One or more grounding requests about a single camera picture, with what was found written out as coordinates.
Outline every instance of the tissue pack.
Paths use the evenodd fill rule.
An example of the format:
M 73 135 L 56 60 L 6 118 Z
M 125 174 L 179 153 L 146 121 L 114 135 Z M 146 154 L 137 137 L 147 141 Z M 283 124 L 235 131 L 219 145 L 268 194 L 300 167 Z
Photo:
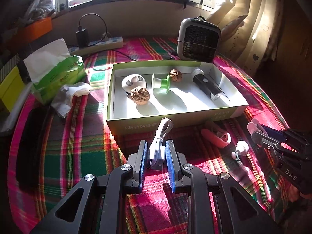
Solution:
M 85 76 L 82 58 L 74 55 L 59 62 L 38 83 L 33 83 L 32 93 L 45 105 L 53 100 L 63 85 L 75 84 Z

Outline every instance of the curtain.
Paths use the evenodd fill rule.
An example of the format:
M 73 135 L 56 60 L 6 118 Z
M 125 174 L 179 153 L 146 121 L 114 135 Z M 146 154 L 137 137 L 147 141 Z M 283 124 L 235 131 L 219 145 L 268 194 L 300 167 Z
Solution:
M 222 31 L 219 53 L 250 76 L 260 63 L 274 58 L 283 0 L 222 0 L 207 21 Z

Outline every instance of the window sill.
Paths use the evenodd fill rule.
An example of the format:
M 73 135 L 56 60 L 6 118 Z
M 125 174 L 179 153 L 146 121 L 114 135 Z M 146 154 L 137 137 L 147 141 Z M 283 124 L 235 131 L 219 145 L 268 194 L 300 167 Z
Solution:
M 58 12 L 54 18 L 57 18 L 59 16 L 67 14 L 71 11 L 76 11 L 76 10 L 79 10 L 79 9 L 82 9 L 85 7 L 89 7 L 89 6 L 93 6 L 93 5 L 97 5 L 97 4 L 102 4 L 102 3 L 108 3 L 108 2 L 116 2 L 116 1 L 129 1 L 129 0 L 94 0 L 94 1 L 90 1 L 90 2 L 85 2 L 85 3 L 81 3 L 81 4 L 78 4 L 78 5 L 73 6 L 71 8 L 67 8 L 65 10 Z M 178 4 L 183 5 L 183 0 L 153 0 L 153 1 L 172 2 L 172 3 L 178 3 Z M 200 5 L 198 3 L 191 2 L 191 1 L 187 2 L 187 6 L 200 8 L 200 9 L 203 9 L 203 10 L 209 11 L 209 12 L 213 11 L 213 8 L 210 8 L 210 7 L 205 6 L 205 5 Z

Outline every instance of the tablecloth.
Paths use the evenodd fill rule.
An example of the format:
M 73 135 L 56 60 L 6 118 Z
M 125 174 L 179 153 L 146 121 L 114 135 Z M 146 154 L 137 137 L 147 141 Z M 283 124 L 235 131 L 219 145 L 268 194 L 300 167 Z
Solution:
M 125 40 L 125 46 L 119 51 L 134 59 L 162 60 L 176 48 L 176 39 L 136 38 Z M 55 114 L 49 117 L 42 145 L 40 184 L 33 191 L 20 189 L 15 178 L 23 128 L 29 112 L 39 105 L 32 95 L 26 101 L 12 139 L 8 163 L 11 213 L 23 233 L 28 234 L 84 175 L 107 174 L 137 151 L 140 140 L 152 142 L 152 132 L 112 136 L 106 124 L 112 64 L 125 61 L 130 59 L 114 51 L 87 58 L 87 82 L 95 90 L 89 95 L 74 97 L 72 110 L 65 119 Z M 252 118 L 274 129 L 285 129 L 287 124 L 266 93 L 235 64 L 221 55 L 214 59 L 214 64 L 249 103 L 242 116 L 217 122 L 230 133 L 232 143 L 224 149 L 211 145 L 200 134 L 202 125 L 174 128 L 166 138 L 173 139 L 176 150 L 203 171 L 229 172 L 278 222 L 287 208 L 290 184 L 272 169 L 269 153 L 252 142 L 246 127 Z M 250 151 L 241 161 L 235 161 L 231 152 L 239 140 L 246 141 Z M 126 233 L 187 233 L 187 195 L 171 193 L 166 169 L 163 173 L 147 172 L 142 193 L 127 198 Z

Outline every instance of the white tissue paper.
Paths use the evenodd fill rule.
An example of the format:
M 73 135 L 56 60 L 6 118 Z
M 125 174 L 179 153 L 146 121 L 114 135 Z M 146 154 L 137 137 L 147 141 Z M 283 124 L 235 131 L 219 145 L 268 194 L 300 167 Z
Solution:
M 74 85 L 63 85 L 53 99 L 51 106 L 60 117 L 65 118 L 72 107 L 73 96 L 88 95 L 92 87 L 90 84 L 79 82 Z
M 65 41 L 59 39 L 33 52 L 24 63 L 32 82 L 38 83 L 59 62 L 70 56 Z

